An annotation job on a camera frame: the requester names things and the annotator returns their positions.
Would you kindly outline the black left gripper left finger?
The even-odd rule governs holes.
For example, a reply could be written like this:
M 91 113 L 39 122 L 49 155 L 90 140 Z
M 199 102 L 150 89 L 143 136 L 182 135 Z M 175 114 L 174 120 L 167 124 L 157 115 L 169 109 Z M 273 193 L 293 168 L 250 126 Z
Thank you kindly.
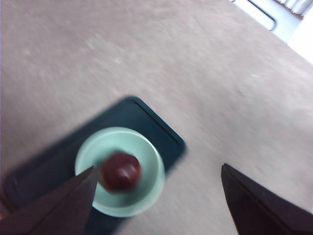
M 0 221 L 2 235 L 81 235 L 97 184 L 95 167 Z

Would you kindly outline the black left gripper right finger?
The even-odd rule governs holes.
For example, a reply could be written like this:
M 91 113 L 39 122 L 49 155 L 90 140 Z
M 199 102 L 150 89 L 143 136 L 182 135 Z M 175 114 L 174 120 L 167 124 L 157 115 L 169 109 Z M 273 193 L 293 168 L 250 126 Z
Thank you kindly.
M 312 213 L 279 197 L 232 166 L 223 164 L 226 203 L 240 235 L 311 235 Z

